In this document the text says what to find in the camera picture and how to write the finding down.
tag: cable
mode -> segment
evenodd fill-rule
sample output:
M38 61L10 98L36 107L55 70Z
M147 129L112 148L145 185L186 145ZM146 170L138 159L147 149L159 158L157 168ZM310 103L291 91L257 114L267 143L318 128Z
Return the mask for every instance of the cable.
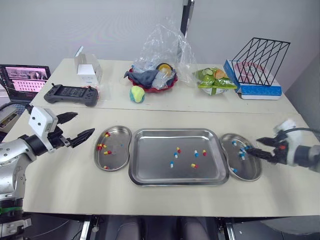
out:
M51 229L51 230L46 231L46 232L44 232L44 233L41 233L41 234L38 234L38 235L32 236L32 237L30 237L30 238L31 238L31 239L33 239L33 238L36 238L36 237L39 237L39 236L42 236L42 235L45 235L45 234L51 233L51 232L53 232L54 230L57 230L58 228L61 228L63 225L67 224L69 221L70 221L70 220L67 220L67 221L65 221L64 223L62 223L60 226L57 226L57 227L56 227L56 228L54 228L54 229Z
M0 106L0 111L2 111L2 110L5 109L6 107L8 107L8 106L10 106L10 105L13 105L13 104L20 104L20 105L26 107L26 103L23 104L23 103L21 103L21 102L13 102L13 101L11 101L11 102L8 102L8 103L3 104L2 106Z
M78 232L76 233L76 235L74 235L74 236L73 236L73 238L72 238L71 240L74 240L74 239L75 239L75 237L76 237L76 236L78 236L78 234L79 234L79 233L81 233L81 232L82 232L82 230L78 231Z
M309 131L309 132L313 132L315 134L320 134L320 130L318 130L318 129L308 128L308 127L297 127L297 128L291 128L288 130L280 131L277 135L279 136L279 135L291 133L294 131Z

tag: rectangular metal tray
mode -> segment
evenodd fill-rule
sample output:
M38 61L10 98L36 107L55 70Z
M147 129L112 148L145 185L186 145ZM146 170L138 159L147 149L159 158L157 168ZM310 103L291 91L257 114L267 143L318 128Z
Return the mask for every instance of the rectangular metal tray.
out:
M177 147L181 153L175 158ZM212 131L146 128L134 134L129 176L141 186L221 185L228 180L229 171L220 142Z

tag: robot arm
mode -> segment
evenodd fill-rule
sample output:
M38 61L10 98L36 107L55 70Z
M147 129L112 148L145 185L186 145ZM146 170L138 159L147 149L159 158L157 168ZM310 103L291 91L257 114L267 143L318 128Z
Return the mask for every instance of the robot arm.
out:
M95 131L92 128L74 139L65 138L57 124L72 120L78 115L76 112L56 116L49 109L26 108L35 134L0 144L0 239L19 239L23 229L31 225L30 217L22 210L27 166L46 152L51 154L63 146L75 148Z
M273 164L299 165L320 173L320 145L312 147L300 145L302 139L300 131L318 132L317 130L296 128L296 124L289 119L276 126L274 131L276 133L274 138L262 137L257 139L258 142L273 147L273 152L250 148L247 153Z

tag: green bag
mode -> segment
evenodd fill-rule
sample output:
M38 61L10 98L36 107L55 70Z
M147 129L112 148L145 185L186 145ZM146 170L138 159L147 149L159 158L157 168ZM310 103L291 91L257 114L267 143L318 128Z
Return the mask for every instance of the green bag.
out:
M210 96L237 88L237 86L228 78L226 73L217 67L205 68L196 71L193 74L199 79L198 88L204 90Z

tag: game controller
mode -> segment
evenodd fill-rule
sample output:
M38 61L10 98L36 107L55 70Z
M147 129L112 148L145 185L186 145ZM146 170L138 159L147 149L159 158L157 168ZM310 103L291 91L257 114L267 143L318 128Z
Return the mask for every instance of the game controller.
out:
M55 102L73 102L81 103L87 107L94 107L98 101L97 89L89 86L78 87L78 86L63 86L61 84L54 85L44 95L44 100L50 104Z

